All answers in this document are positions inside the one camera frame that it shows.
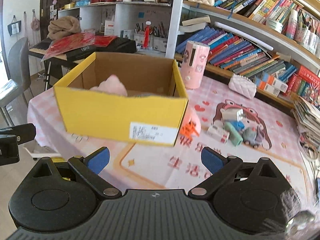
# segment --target blue gripper pad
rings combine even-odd
[[[228,163],[225,157],[209,147],[202,149],[201,162],[212,174],[222,169],[223,166]]]
[[[92,155],[94,156],[88,160],[87,167],[95,174],[99,174],[110,161],[110,151],[107,147],[102,147],[92,153]]]

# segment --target pink checkered tablecloth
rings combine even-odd
[[[51,147],[65,159],[74,155],[87,156],[102,146],[108,147],[110,163],[100,176],[122,191],[127,188],[184,188],[187,192],[210,175],[200,158],[201,149],[209,146],[224,156],[237,155],[245,162],[256,162],[268,156],[296,190],[306,197],[312,195],[294,119],[207,77],[203,77],[199,89],[189,90],[188,94],[189,107],[197,111],[202,131],[192,142],[179,137],[175,147],[145,146],[67,133],[53,89],[30,100],[28,122],[36,126],[36,141],[40,146]],[[221,112],[228,108],[244,110],[246,127],[261,127],[266,138],[262,147],[257,150],[244,144],[234,147],[229,141],[222,144],[205,133],[210,123],[222,123]]]

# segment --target red tassel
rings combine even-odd
[[[144,41],[143,41],[143,48],[147,48],[148,47],[148,43],[149,43],[149,25],[147,25],[145,32],[144,32]]]

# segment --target yellow cardboard box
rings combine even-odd
[[[112,74],[128,97],[89,90]],[[188,104],[177,62],[139,54],[93,53],[54,91],[67,132],[167,146],[175,144]]]

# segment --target pink bottle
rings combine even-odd
[[[188,41],[181,64],[181,76],[187,89],[200,87],[210,47],[200,42]]]

